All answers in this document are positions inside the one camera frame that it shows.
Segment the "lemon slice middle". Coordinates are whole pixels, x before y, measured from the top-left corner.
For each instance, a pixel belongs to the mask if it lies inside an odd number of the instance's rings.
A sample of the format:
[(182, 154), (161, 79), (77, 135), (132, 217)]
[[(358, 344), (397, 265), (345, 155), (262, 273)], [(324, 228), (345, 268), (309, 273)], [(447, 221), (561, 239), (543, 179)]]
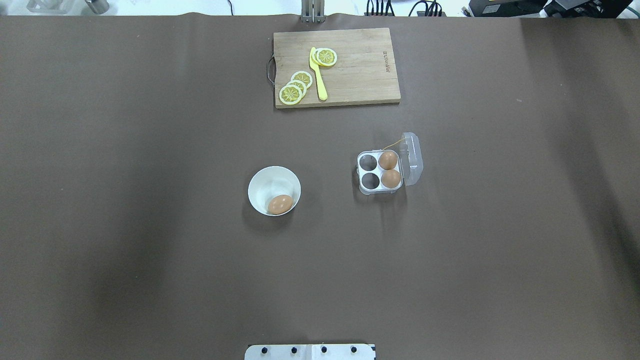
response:
[(306, 96), (307, 85), (302, 80), (293, 79), (293, 80), (290, 80), (290, 82), (288, 82), (287, 85), (296, 86), (301, 91), (302, 98), (304, 98), (304, 96)]

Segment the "brown egg from bowl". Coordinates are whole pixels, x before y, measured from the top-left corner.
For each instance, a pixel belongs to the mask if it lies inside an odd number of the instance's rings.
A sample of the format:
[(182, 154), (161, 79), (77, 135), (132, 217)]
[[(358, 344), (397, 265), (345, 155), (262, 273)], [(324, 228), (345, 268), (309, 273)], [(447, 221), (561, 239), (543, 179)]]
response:
[(279, 194), (270, 200), (267, 210), (271, 215), (282, 215), (290, 211), (294, 205), (294, 198), (288, 194)]

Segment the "aluminium frame post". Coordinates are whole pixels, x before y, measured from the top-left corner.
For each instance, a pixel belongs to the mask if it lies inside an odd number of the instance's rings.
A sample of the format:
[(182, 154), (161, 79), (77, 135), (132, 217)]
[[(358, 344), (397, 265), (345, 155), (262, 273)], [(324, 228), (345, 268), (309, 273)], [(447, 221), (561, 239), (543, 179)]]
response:
[(302, 0), (301, 22), (320, 24), (326, 21), (324, 0)]

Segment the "wooden cutting board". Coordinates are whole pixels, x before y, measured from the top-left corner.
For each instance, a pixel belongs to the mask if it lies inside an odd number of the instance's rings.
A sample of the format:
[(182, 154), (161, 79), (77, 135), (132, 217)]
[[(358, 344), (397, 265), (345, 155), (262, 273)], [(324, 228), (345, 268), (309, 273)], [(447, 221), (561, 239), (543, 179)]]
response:
[(304, 98), (295, 104), (297, 109), (398, 104), (402, 99), (393, 40), (387, 27), (275, 32), (272, 40), (277, 109), (288, 107), (279, 100), (279, 91), (295, 72), (306, 71), (315, 78), (309, 66), (311, 47), (334, 50), (337, 62), (330, 67), (319, 66), (327, 100), (319, 100), (313, 82)]

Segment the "lemon slice on knife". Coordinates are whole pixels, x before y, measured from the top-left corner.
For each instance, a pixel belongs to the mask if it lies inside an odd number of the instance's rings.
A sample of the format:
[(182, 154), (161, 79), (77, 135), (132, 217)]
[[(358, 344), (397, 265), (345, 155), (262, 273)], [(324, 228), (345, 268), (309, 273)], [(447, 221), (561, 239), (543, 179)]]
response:
[(332, 48), (316, 48), (313, 59), (319, 66), (330, 68), (338, 61), (338, 53)]

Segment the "clear plastic egg box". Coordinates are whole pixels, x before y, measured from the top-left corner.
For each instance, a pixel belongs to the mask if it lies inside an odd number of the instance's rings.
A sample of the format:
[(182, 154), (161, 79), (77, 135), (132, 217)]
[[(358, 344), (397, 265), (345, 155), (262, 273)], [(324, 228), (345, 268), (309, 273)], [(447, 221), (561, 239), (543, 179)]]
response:
[(356, 157), (358, 189), (366, 195), (394, 194), (414, 186), (425, 169), (419, 137), (403, 132), (395, 143), (367, 150)]

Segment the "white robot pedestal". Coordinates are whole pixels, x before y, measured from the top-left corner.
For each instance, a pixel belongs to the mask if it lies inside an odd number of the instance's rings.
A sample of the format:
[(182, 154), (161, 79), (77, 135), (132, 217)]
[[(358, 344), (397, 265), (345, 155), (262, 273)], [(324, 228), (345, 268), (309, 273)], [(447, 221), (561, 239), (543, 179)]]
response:
[(254, 344), (247, 347), (245, 360), (375, 360), (374, 344)]

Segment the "yellow toy knife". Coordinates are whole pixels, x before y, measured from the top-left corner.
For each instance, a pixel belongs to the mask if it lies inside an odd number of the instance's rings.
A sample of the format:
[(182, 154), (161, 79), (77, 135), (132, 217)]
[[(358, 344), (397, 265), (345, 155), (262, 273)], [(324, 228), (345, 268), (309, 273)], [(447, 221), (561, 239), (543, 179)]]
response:
[(317, 50), (316, 47), (311, 47), (308, 62), (309, 62), (309, 67), (314, 71), (318, 99), (320, 101), (326, 101), (329, 98), (329, 95), (327, 93), (326, 86), (323, 82), (322, 73), (320, 71), (320, 65), (314, 59), (316, 50)]

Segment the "white bowl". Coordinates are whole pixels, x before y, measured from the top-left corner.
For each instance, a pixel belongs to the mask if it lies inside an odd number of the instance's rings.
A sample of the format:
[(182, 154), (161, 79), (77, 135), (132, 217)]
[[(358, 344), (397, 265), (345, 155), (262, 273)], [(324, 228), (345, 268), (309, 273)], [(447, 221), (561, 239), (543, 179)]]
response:
[[(302, 185), (297, 175), (283, 166), (268, 166), (253, 175), (247, 185), (247, 199), (259, 214), (278, 217), (292, 212), (301, 198)], [(294, 199), (293, 207), (281, 215), (268, 212), (268, 204), (272, 198), (288, 195)]]

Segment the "brown egg in box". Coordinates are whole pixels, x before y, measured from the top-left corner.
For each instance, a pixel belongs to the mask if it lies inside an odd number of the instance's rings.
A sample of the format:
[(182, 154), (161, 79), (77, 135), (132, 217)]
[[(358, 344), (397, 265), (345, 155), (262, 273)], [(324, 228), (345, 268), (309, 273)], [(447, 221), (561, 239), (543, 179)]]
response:
[(388, 189), (397, 188), (402, 182), (402, 175), (394, 169), (386, 170), (382, 173), (381, 183), (384, 187)]
[(398, 155), (392, 150), (386, 150), (378, 157), (378, 165), (383, 170), (395, 169), (398, 164)]

